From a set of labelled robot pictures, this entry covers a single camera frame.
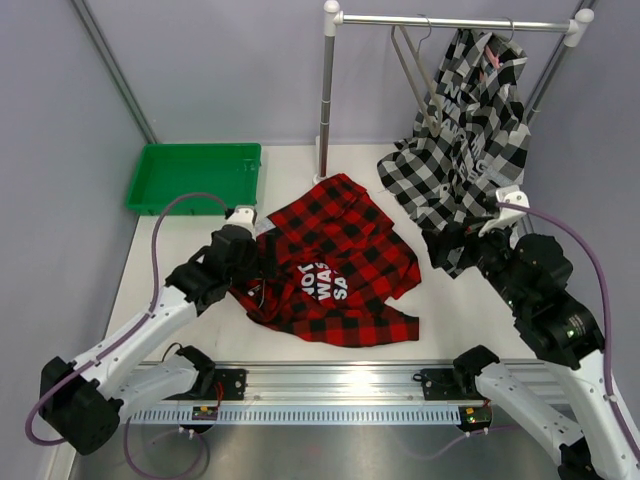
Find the red black plaid shirt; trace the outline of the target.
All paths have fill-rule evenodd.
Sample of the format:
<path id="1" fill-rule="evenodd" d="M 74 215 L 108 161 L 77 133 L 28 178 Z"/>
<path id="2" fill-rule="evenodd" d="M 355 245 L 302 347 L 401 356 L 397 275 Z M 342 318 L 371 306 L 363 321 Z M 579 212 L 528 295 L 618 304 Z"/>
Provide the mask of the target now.
<path id="1" fill-rule="evenodd" d="M 418 340 L 418 317 L 386 303 L 420 284 L 418 258 L 350 177 L 321 181 L 256 230 L 275 274 L 231 291 L 252 321 L 346 348 Z"/>

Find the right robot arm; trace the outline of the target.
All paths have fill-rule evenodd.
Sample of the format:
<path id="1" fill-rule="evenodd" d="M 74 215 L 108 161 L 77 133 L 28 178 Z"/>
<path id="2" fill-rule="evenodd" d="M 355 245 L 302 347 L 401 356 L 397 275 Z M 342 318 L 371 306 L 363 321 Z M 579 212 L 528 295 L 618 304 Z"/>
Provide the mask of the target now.
<path id="1" fill-rule="evenodd" d="M 452 383 L 465 397 L 497 403 L 551 457 L 563 479 L 636 479 L 639 431 L 622 422 L 628 412 L 605 372 L 605 336 L 592 313 L 566 289 L 573 272 L 551 236 L 511 231 L 480 233 L 453 224 L 425 230 L 433 267 L 450 256 L 475 267 L 511 310 L 520 338 L 564 392 L 573 419 L 518 381 L 496 354 L 479 345 L 453 362 Z"/>

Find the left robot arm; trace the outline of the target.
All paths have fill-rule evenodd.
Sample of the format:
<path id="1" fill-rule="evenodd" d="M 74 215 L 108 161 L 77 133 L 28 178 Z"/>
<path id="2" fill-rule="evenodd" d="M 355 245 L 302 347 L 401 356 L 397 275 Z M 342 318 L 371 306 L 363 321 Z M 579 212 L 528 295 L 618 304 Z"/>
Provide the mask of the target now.
<path id="1" fill-rule="evenodd" d="M 74 360 L 55 357 L 43 367 L 37 413 L 63 442 L 88 455 L 139 411 L 176 395 L 205 398 L 216 384 L 216 366 L 193 346 L 144 371 L 137 367 L 232 287 L 275 270 L 273 235 L 254 237 L 251 229 L 231 224 L 213 232 L 210 244 L 154 290 L 145 311 Z"/>

